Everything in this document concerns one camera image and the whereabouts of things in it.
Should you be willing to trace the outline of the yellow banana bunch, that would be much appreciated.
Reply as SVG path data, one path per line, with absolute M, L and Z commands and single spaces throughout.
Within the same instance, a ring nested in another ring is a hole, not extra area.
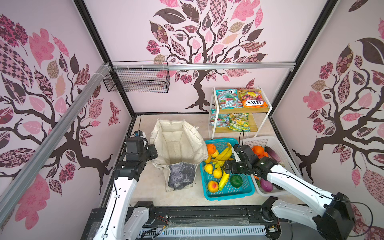
M 222 167 L 232 155 L 232 145 L 227 143 L 227 147 L 217 157 L 212 159 L 215 169 Z
M 226 186 L 228 180 L 230 178 L 230 175 L 227 174 L 225 171 L 223 172 L 223 176 L 219 182 L 219 185 L 218 185 L 218 189 L 219 191 L 222 191 L 224 189 L 224 187 Z

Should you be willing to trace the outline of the orange fruit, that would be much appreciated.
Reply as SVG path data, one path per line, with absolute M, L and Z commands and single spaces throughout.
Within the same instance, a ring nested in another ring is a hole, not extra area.
M 214 144 L 207 144 L 207 151 L 209 155 L 212 155 L 216 152 L 216 146 Z

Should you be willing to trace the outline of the cream canvas grocery bag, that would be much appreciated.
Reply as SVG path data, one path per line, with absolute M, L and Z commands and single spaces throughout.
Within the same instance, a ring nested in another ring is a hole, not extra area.
M 191 188 L 197 167 L 208 158 L 207 145 L 198 127 L 184 120 L 157 120 L 150 143 L 158 152 L 152 163 L 163 171 L 166 192 Z

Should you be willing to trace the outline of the orange Fox's candy bag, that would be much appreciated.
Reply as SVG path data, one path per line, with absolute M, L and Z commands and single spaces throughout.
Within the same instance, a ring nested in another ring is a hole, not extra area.
M 260 90 L 240 90 L 238 95 L 244 108 L 262 109 L 268 106 Z

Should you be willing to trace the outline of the lower yellow green candy bag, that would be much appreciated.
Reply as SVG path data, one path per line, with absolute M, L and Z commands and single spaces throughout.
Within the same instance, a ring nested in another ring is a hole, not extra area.
M 250 132 L 249 114 L 248 113 L 236 113 L 230 114 L 229 129 L 237 132 Z

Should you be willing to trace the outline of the green white candy bag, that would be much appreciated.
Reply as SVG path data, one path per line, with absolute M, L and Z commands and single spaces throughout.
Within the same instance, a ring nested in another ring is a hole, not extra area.
M 229 127 L 230 125 L 230 115 L 229 114 L 219 114 L 217 121 L 216 119 L 216 110 L 211 109 L 211 116 L 210 116 L 210 126 L 214 126 L 216 123 L 217 127 Z
M 216 90 L 215 92 L 220 109 L 237 109 L 243 107 L 243 103 L 236 89 Z

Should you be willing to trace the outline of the green bell pepper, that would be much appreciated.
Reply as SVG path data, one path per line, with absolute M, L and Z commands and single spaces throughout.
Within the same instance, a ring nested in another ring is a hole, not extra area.
M 230 183 L 234 188 L 240 188 L 243 185 L 243 179 L 239 175 L 233 175 L 230 178 Z

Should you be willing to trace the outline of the orange tomato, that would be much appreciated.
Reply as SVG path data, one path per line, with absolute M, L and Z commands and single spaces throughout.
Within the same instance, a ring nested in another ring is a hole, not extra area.
M 253 150 L 254 154 L 256 154 L 259 158 L 262 158 L 265 156 L 265 150 L 261 146 L 254 146 L 252 148 L 252 150 Z

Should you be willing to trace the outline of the teal plastic fruit basket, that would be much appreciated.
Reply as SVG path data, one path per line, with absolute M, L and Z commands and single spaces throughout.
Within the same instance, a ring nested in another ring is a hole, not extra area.
M 227 147 L 227 143 L 230 143 L 232 146 L 238 144 L 238 140 L 234 138 L 227 139 L 214 139 L 205 141 L 206 144 L 213 144 L 216 146 L 219 152 L 223 151 Z M 244 174 L 238 174 L 243 180 L 243 184 L 239 188 L 235 188 L 231 184 L 231 177 L 234 174 L 230 174 L 230 178 L 225 185 L 225 187 L 216 193 L 211 193 L 208 190 L 208 183 L 210 181 L 220 182 L 219 179 L 214 178 L 213 175 L 210 175 L 204 170 L 205 163 L 200 163 L 200 171 L 202 178 L 203 193 L 207 200 L 209 201 L 224 201 L 224 200 L 233 200 L 251 196 L 255 193 L 256 189 L 253 183 L 253 178 Z

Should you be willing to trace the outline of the red yellow peach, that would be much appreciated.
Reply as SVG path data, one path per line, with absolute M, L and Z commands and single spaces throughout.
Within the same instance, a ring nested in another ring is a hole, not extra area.
M 207 189 L 210 193 L 216 193 L 219 191 L 219 184 L 216 181 L 209 181 Z

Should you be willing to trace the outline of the purple eggplant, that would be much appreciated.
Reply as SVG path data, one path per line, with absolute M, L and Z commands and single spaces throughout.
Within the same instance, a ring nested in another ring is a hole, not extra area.
M 274 159 L 279 164 L 282 163 L 280 156 L 270 147 L 265 147 L 265 152 L 270 156 L 271 159 Z

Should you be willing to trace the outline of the purple red onion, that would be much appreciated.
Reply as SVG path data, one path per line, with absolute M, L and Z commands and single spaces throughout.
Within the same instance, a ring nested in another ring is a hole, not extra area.
M 271 192 L 273 189 L 274 189 L 274 186 L 271 182 L 269 181 L 266 181 L 264 179 L 260 179 L 260 185 L 261 185 L 261 188 L 264 192 Z

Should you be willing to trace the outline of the white plastic vegetable basket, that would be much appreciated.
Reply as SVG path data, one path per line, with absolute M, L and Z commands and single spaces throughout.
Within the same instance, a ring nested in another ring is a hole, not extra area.
M 297 177 L 300 177 L 302 179 L 302 175 L 300 174 L 300 171 L 298 170 L 296 164 L 294 161 L 292 161 L 291 157 L 283 147 L 283 145 L 280 143 L 280 141 L 273 136 L 261 136 L 261 137 L 254 137 L 254 138 L 247 138 L 244 140 L 241 140 L 241 145 L 248 145 L 251 149 L 254 146 L 260 146 L 262 147 L 270 158 L 274 159 L 278 162 L 279 165 L 284 167 L 288 172 L 296 175 Z M 279 196 L 285 196 L 289 195 L 290 193 L 286 190 L 278 189 L 277 187 L 273 187 L 271 192 L 265 192 L 264 189 L 262 189 L 260 181 L 255 179 L 254 176 L 252 176 L 253 183 L 255 185 L 256 191 L 259 195 L 263 197 L 279 197 Z

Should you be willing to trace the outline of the white wooden two-tier shelf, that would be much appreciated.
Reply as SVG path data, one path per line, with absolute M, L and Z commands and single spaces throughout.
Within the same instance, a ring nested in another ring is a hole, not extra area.
M 215 135 L 217 134 L 229 134 L 233 133 L 234 131 L 231 131 L 228 127 L 217 127 L 217 121 L 219 114 L 242 114 L 247 113 L 249 114 L 249 122 L 250 122 L 250 129 L 251 131 L 247 134 L 250 134 L 251 137 L 258 137 L 260 136 L 260 131 L 265 122 L 267 121 L 270 113 L 273 110 L 272 104 L 267 98 L 265 92 L 261 87 L 258 86 L 257 90 L 260 90 L 262 93 L 263 100 L 266 101 L 268 106 L 266 108 L 262 109 L 255 109 L 255 108 L 235 108 L 235 109 L 221 109 L 219 100 L 216 93 L 216 88 L 213 87 L 212 89 L 212 97 L 210 102 L 210 110 L 215 108 L 216 115 L 214 120 L 213 126 L 208 126 L 208 132 L 209 132 L 209 138 L 214 139 Z

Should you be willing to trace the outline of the aluminium frame bar left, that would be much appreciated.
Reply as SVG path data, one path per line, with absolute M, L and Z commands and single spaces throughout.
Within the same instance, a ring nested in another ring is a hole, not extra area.
M 21 169 L 20 173 L 14 178 L 8 188 L 1 196 L 1 224 L 7 219 L 11 211 L 24 195 L 27 188 L 35 179 L 36 175 L 42 169 L 44 163 L 50 158 L 61 139 L 64 137 L 68 128 L 79 115 L 94 90 L 101 83 L 104 77 L 109 73 L 110 63 L 103 63 L 91 77 L 90 82 L 83 88 L 82 93 L 74 100 L 69 109 L 53 128 L 53 131 L 47 136 L 43 143 L 37 148 L 32 159 Z

